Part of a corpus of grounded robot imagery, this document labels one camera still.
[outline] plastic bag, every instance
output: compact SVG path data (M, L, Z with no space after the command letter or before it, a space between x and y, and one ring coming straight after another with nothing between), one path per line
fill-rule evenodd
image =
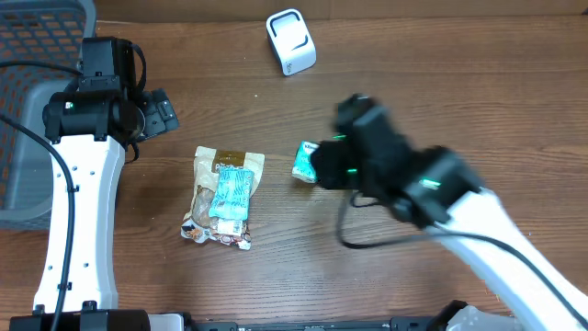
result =
M263 154L217 151L199 146L194 159L194 196L190 211L184 216L180 234L198 244L212 240L245 250L250 249L251 235L246 219L223 219L211 217L209 213L219 185L221 170L237 168L252 171L249 192L251 197L261 181L265 159Z

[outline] perforated basket wall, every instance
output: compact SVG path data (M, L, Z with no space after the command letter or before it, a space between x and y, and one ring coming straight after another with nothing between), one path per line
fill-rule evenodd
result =
M0 1L0 62L34 60L75 68L85 25L86 12L77 1ZM0 112L20 121L27 92L34 85L73 77L72 74L34 66L0 68ZM0 209L27 208L31 203L27 201L19 205L18 201L8 202L10 199L7 198L11 174L17 171L12 166L17 134L20 133L0 124ZM0 228L49 226L47 217L27 223L10 222L0 219Z

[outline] snack bag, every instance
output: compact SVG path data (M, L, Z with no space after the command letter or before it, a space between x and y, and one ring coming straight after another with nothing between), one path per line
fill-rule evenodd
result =
M224 176L228 176L226 178L229 181L234 174L240 173L240 177L244 175L245 181L239 182L241 183L240 185L243 185L243 187L240 187L241 191L236 195L233 192L231 199L234 199L234 196L239 196L243 199L244 183L250 183L248 194L245 194L245 197L251 198L261 181L265 159L266 157L263 154L217 151L199 146L194 159L194 197L192 198L190 211L184 216L180 234L198 244L212 240L245 250L250 249L251 235L247 224L249 200L247 199L246 207L244 208L244 219L226 219L215 216L218 214L218 203L226 201L223 198L224 196L218 197L218 203L213 209L213 213L210 213L210 208L219 187L220 172L224 174L227 171L227 175ZM241 171L233 174L232 170ZM243 215L243 210L236 214Z

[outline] wooden table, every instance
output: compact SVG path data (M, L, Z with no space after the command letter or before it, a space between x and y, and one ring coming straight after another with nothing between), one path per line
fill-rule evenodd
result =
M429 315L460 299L508 314L439 245L351 251L335 242L341 192L305 188L290 170L301 140L332 136L334 104L354 92L388 105L418 146L464 154L522 232L588 292L586 17L309 27L318 61L285 78L264 22L98 25L101 36L141 45L147 87L166 89L181 123L143 143L141 159L125 166L119 183L120 308L264 323ZM249 252L179 235L199 145L266 155ZM415 233L379 208L352 211L348 229L355 241ZM44 232L0 232L0 328L12 315L29 314L46 246Z

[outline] wooden surface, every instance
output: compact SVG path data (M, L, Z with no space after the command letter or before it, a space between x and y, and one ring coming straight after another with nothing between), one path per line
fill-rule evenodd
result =
M334 103L354 92L390 106L418 146L463 153L522 232L588 292L585 17L311 22L318 62L289 78L263 22L98 27L141 45L147 87L166 89L181 123L123 169L121 308L264 323L428 315L460 299L508 314L439 245L352 251L335 242L342 194L308 189L290 169L301 140L332 135ZM179 235L199 145L266 155L249 252ZM348 232L355 241L415 233L378 208L352 211ZM0 329L29 313L46 245L43 232L0 232Z
M177 23L266 20L287 8L306 19L580 15L584 0L96 0L98 19Z

